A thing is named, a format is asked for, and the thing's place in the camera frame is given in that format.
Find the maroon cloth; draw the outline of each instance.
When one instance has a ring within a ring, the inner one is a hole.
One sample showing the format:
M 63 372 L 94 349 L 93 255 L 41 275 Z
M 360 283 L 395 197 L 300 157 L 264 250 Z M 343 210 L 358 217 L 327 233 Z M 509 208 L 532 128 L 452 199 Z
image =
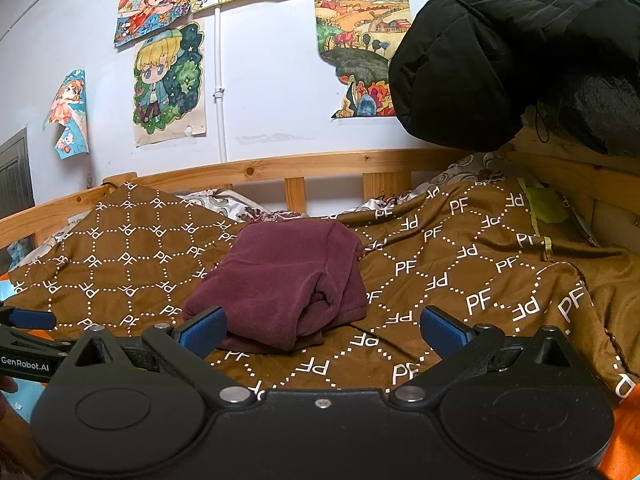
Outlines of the maroon cloth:
M 322 330 L 365 317 L 362 251 L 358 237 L 336 221 L 249 224 L 184 303 L 182 316 L 221 306 L 228 332 L 220 348 L 236 352 L 321 344 Z

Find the anime girl drawing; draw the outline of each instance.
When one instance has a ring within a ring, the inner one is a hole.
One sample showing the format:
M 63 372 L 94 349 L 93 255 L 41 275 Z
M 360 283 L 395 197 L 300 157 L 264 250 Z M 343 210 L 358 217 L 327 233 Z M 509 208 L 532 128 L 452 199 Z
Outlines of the anime girl drawing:
M 89 152 L 86 132 L 84 70 L 75 70 L 65 78 L 51 104 L 43 129 L 50 123 L 62 124 L 65 127 L 56 143 L 56 150 L 60 158 Z
M 120 0 L 115 44 L 120 46 L 143 34 L 168 26 L 189 12 L 190 0 Z

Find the white wall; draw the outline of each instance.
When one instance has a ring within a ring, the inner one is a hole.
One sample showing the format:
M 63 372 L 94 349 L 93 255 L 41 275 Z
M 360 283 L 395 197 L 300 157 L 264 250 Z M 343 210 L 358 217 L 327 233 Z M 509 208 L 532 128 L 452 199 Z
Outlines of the white wall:
M 119 1 L 0 0 L 0 144 L 27 127 L 36 203 L 86 187 L 88 174 L 96 184 L 127 171 L 150 174 L 220 161 L 212 98 L 212 10 L 197 15 L 206 17 L 207 135 L 135 148 L 135 42 L 120 50 L 113 46 Z M 425 2 L 411 0 L 412 13 Z M 313 0 L 223 7 L 222 48 L 228 160 L 425 145 L 395 118 L 330 119 L 345 86 L 319 57 Z M 76 68 L 86 71 L 91 153 L 60 160 L 53 147 L 59 131 L 48 126 L 43 132 L 42 123 L 60 83 Z M 318 200 L 325 203 L 326 190 L 316 187 Z M 269 189 L 262 188 L 270 197 L 266 201 L 282 202 L 281 193 Z M 312 203 L 313 189 L 308 193 Z M 340 205 L 358 201 L 356 184 L 344 184 L 342 190 L 351 197 L 343 197 Z

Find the anime boy drawing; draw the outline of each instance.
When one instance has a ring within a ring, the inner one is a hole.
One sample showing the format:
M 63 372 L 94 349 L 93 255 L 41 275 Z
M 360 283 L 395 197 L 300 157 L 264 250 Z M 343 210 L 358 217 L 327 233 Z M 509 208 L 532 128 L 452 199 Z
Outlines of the anime boy drawing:
M 140 71 L 143 82 L 139 88 L 138 111 L 143 123 L 148 123 L 151 117 L 158 117 L 169 106 L 169 95 L 162 78 L 184 53 L 180 48 L 181 42 L 180 30 L 171 28 L 146 40 L 138 52 L 136 69 Z
M 60 158 L 89 152 L 86 137 L 84 70 L 76 70 L 65 79 L 51 104 L 43 129 L 49 123 L 59 123 L 65 127 L 56 143 Z

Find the wooden bed rail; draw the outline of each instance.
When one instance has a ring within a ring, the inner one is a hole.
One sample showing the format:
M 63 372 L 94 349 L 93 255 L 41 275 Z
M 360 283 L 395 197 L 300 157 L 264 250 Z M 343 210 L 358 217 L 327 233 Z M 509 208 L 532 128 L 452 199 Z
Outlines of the wooden bed rail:
M 362 174 L 363 196 L 368 200 L 405 192 L 412 187 L 412 171 L 442 171 L 468 153 L 435 147 L 276 156 L 149 176 L 123 173 L 105 178 L 104 183 L 120 186 L 124 182 L 133 182 L 171 193 L 229 189 L 232 184 L 284 180 L 287 207 L 305 212 L 304 179 L 307 176 Z M 34 243 L 40 245 L 62 229 L 69 218 L 93 208 L 112 190 L 113 187 L 105 185 L 94 187 L 1 219 L 0 248 L 30 235 L 34 235 Z
M 188 170 L 138 176 L 123 173 L 104 180 L 119 186 L 133 182 L 165 192 L 230 188 L 233 184 L 284 180 L 287 207 L 306 211 L 305 177 L 362 174 L 363 198 L 400 194 L 412 188 L 413 171 L 442 171 L 468 155 L 449 148 L 318 153 L 241 160 Z M 525 166 L 542 182 L 564 192 L 586 218 L 593 201 L 640 214 L 640 176 L 551 156 L 509 152 L 509 160 Z M 63 228 L 68 219 L 88 211 L 113 187 L 100 186 L 65 196 L 0 220 L 0 248 L 35 234 L 35 243 Z
M 73 216 L 88 211 L 113 188 L 100 186 L 63 196 L 0 220 L 0 248 L 34 235 L 36 247 L 62 229 Z
M 640 215 L 640 176 L 545 155 L 509 152 L 507 158 L 567 195 L 585 218 L 593 213 L 594 200 Z
M 368 200 L 405 192 L 411 189 L 412 171 L 442 171 L 468 153 L 450 148 L 419 148 L 276 156 L 149 176 L 124 173 L 106 178 L 104 182 L 133 182 L 173 193 L 284 180 L 287 208 L 305 212 L 305 177 L 362 174 L 363 197 Z

